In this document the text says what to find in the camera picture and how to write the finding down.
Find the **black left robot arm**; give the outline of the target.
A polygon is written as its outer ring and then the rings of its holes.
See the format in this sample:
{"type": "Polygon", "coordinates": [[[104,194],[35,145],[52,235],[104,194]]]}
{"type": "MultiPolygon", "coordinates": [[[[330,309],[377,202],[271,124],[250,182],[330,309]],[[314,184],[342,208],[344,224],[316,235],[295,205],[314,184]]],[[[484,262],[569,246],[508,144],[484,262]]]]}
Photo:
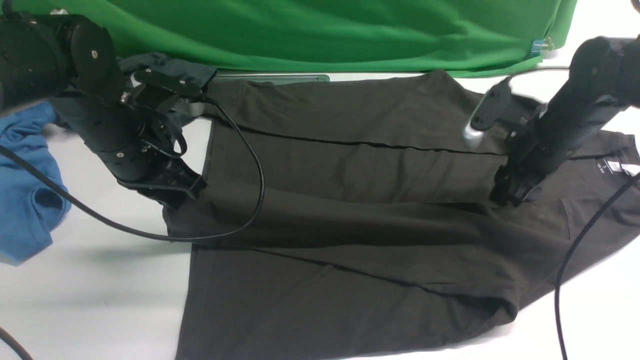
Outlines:
{"type": "Polygon", "coordinates": [[[206,182],[183,161],[168,115],[198,116],[194,83],[150,69],[128,89],[109,32],[80,14],[30,14],[1,5],[1,115],[51,101],[117,182],[165,207],[198,198],[206,182]]]}

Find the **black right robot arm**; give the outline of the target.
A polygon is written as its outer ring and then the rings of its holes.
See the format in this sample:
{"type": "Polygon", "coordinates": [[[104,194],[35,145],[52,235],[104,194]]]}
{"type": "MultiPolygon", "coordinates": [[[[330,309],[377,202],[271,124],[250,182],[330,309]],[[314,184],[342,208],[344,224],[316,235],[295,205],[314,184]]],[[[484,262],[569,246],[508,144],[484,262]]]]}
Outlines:
{"type": "Polygon", "coordinates": [[[567,81],[506,139],[489,198],[518,207],[619,112],[639,105],[638,38],[599,36],[574,53],[567,81]]]}

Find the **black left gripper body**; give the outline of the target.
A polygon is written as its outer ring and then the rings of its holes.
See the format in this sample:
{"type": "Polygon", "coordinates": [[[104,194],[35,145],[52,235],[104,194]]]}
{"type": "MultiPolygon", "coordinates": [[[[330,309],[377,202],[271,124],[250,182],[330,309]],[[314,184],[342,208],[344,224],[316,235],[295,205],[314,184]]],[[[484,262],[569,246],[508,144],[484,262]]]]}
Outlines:
{"type": "Polygon", "coordinates": [[[198,199],[207,187],[201,174],[192,170],[183,160],[168,160],[156,171],[148,172],[137,180],[118,179],[118,183],[163,207],[178,210],[189,199],[198,199]]]}

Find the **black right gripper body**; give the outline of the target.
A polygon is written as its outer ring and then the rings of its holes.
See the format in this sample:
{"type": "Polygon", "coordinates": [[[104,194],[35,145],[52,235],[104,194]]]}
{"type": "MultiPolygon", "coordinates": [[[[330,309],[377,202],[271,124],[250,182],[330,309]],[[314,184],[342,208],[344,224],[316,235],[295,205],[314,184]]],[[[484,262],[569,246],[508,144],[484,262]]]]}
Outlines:
{"type": "Polygon", "coordinates": [[[511,146],[506,163],[494,174],[489,200],[501,207],[519,207],[545,179],[534,146],[511,146]]]}

